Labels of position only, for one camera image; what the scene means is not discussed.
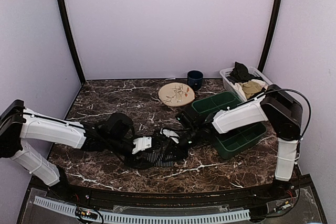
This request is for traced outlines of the navy striped underwear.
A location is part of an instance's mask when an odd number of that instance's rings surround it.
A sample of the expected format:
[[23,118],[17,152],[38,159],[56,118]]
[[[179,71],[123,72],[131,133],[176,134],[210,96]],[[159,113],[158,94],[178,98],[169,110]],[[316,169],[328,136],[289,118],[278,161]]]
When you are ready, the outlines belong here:
[[154,167],[173,167],[174,161],[168,161],[172,156],[167,156],[166,159],[163,158],[163,154],[160,153],[150,153],[147,156],[147,160],[153,164]]

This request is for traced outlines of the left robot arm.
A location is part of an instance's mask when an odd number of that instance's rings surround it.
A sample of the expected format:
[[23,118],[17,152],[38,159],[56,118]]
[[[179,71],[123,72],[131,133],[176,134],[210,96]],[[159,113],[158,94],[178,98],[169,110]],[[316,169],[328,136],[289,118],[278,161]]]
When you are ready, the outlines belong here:
[[53,187],[63,201],[74,197],[74,189],[67,184],[64,171],[42,157],[28,139],[89,152],[109,150],[133,169],[152,165],[150,162],[138,165],[136,158],[152,148],[153,138],[136,136],[133,121],[123,113],[113,113],[107,120],[88,125],[36,113],[26,108],[22,100],[15,100],[1,114],[1,157],[17,162],[46,186]]

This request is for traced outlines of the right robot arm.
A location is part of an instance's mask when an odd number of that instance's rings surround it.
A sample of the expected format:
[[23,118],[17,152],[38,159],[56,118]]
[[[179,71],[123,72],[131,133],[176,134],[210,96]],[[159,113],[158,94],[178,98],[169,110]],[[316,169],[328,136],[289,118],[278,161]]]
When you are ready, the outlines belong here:
[[269,123],[278,140],[276,182],[268,188],[273,200],[288,191],[287,182],[299,158],[299,143],[307,130],[302,126],[303,107],[292,94],[273,84],[250,100],[240,101],[232,92],[223,92],[193,102],[176,115],[184,127],[170,145],[174,160],[183,159],[199,141],[208,140],[221,158],[229,160],[257,144]]

